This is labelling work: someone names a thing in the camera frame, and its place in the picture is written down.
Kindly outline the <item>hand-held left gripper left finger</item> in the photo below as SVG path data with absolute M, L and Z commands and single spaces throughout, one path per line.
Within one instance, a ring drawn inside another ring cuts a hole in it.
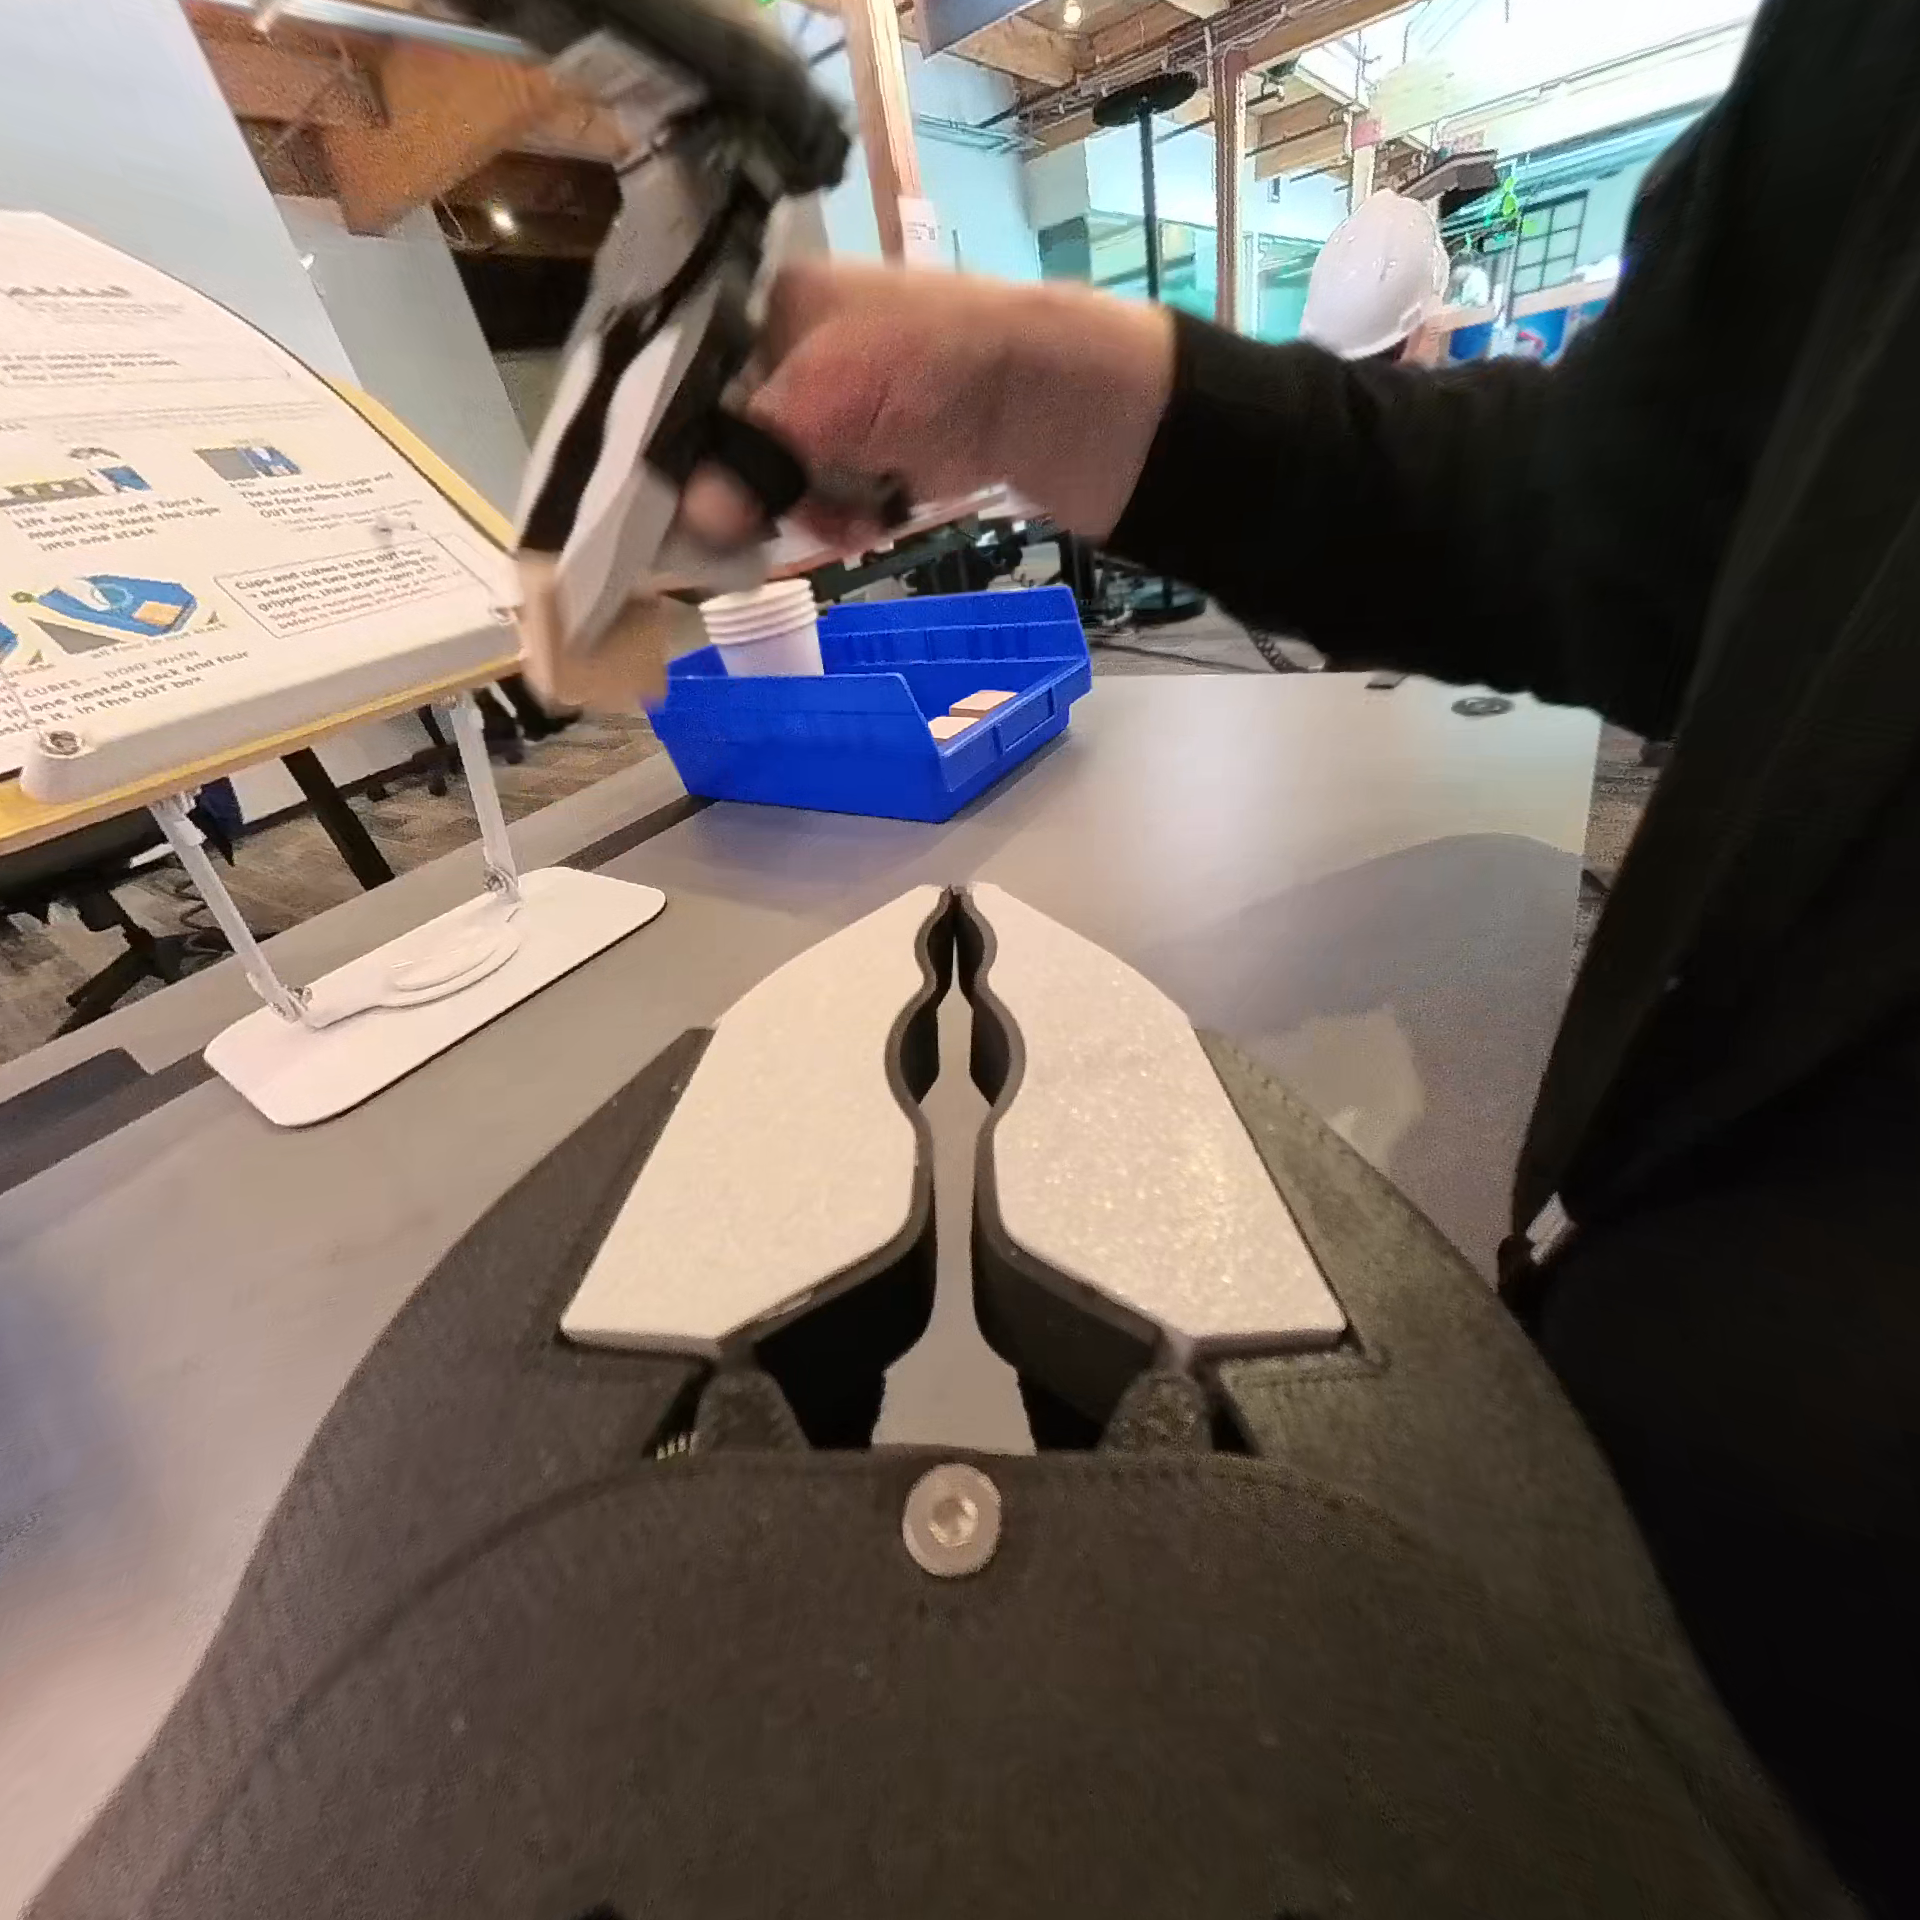
M 937 1297 L 924 1097 L 952 980 L 954 892 L 924 882 L 743 993 L 597 1229 L 564 1339 L 757 1370 L 817 1450 L 865 1450 Z

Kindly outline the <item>black office chair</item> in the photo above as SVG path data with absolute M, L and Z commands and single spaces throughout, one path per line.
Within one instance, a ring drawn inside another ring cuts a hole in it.
M 194 957 L 171 868 L 157 843 L 81 853 L 42 845 L 4 856 L 4 1056 L 71 1036 L 127 1001 L 177 982 Z

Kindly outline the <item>white hard hat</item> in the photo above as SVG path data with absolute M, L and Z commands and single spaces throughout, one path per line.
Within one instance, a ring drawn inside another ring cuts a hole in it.
M 1312 262 L 1299 338 L 1343 362 L 1400 363 L 1444 305 L 1450 276 L 1433 206 L 1376 192 Z

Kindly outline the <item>grey desk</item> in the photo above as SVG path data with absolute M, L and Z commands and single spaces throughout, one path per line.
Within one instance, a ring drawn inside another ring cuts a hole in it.
M 1107 947 L 1492 1270 L 1569 993 L 1595 723 L 1362 676 L 1105 678 L 946 826 L 680 808 L 648 761 L 514 829 L 661 918 L 360 1112 L 220 1080 L 4 1194 L 3 1902 L 152 1739 L 401 1304 L 661 1046 L 915 882 Z

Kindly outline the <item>black tape patch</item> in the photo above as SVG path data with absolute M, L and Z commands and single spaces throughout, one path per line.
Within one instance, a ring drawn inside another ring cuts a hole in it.
M 119 1046 L 63 1068 L 3 1099 L 3 1194 L 25 1185 L 127 1120 L 152 1077 Z

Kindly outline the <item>printed instruction sheet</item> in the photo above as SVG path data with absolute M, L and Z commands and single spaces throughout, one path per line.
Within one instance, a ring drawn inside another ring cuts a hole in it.
M 4 777 L 39 805 L 514 660 L 433 458 L 227 306 L 3 221 Z

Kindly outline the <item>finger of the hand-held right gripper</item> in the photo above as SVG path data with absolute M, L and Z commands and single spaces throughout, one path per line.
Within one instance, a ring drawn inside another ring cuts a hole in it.
M 616 388 L 609 448 L 563 547 L 563 620 L 603 634 L 635 597 L 757 588 L 769 533 L 714 544 L 680 528 L 690 475 L 720 465 L 722 417 L 757 345 L 753 317 L 765 221 L 736 213 L 706 229 L 688 301 Z
M 706 242 L 706 188 L 687 165 L 632 165 L 593 262 L 520 500 L 517 547 L 563 548 L 609 448 L 619 380 L 688 301 Z

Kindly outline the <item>person's right hand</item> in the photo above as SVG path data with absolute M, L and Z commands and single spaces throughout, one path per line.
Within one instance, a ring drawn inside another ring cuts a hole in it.
M 804 258 L 773 281 L 743 417 L 808 478 L 892 480 L 917 504 L 1007 484 L 1101 540 L 1169 406 L 1165 308 L 1075 281 Z

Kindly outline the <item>person's right forearm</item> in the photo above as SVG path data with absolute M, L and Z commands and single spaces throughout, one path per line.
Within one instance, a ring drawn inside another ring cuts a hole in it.
M 1173 329 L 1107 548 L 1333 665 L 1674 728 L 1759 459 L 1722 369 L 1626 308 L 1543 369 L 1386 369 Z

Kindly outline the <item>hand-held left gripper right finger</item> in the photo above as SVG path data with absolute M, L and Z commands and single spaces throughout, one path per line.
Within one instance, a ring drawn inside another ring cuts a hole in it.
M 1098 1441 L 1136 1380 L 1338 1354 L 1344 1315 L 1184 1010 L 994 882 L 955 900 L 955 970 L 987 1099 L 973 1174 L 981 1332 L 1042 1409 Z

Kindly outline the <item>blue plastic bin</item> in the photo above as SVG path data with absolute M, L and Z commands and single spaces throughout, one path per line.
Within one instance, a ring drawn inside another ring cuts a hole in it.
M 1090 693 L 1066 586 L 842 603 L 818 678 L 730 678 L 705 648 L 648 712 L 697 800 L 941 826 L 1032 761 Z M 979 689 L 1017 698 L 937 748 L 929 720 Z

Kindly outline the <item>instruction board on stand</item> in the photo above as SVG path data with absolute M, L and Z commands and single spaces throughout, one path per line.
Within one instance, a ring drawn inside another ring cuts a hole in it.
M 377 422 L 397 427 L 360 395 Z M 507 555 L 507 528 L 452 475 L 469 514 L 485 514 Z M 146 811 L 179 856 L 200 899 L 212 909 L 243 963 L 260 1013 L 227 1026 L 205 1044 L 208 1066 L 266 1120 L 297 1126 L 363 1104 L 372 1093 L 435 1060 L 511 1009 L 539 994 L 586 961 L 649 926 L 658 889 L 623 880 L 564 880 L 559 872 L 520 872 L 474 691 L 517 660 L 498 660 L 482 676 L 443 678 L 325 723 L 264 737 L 235 752 L 175 768 L 149 785 L 92 800 L 39 805 L 19 780 L 4 794 L 4 850 L 74 833 L 119 814 Z M 447 713 L 469 774 L 482 842 L 479 892 L 424 926 L 370 948 L 311 982 L 281 977 L 235 907 L 227 880 L 210 866 L 203 829 L 191 818 L 193 796 L 212 777 L 277 758 L 335 730 L 352 730 L 391 712 L 435 705 Z

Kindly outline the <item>wooden column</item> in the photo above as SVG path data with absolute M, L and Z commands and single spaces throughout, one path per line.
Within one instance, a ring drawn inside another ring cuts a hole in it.
M 859 146 L 867 163 L 881 257 L 919 257 L 929 203 L 895 2 L 840 2 Z

